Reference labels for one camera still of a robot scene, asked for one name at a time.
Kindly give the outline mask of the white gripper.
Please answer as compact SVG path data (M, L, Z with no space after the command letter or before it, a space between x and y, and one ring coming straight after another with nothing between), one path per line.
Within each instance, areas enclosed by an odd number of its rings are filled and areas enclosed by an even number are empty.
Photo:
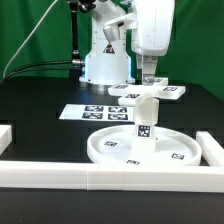
M144 55L142 83L153 84L157 56L164 56L169 47L175 0L133 0L132 7L137 21L132 32L132 50Z

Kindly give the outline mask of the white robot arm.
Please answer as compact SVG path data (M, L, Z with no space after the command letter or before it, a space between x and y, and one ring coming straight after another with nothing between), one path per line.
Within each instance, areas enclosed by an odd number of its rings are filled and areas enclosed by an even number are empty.
M131 57L144 85L155 82L157 60L167 53L175 0L96 0L92 12L92 45L80 81L109 86L133 83Z

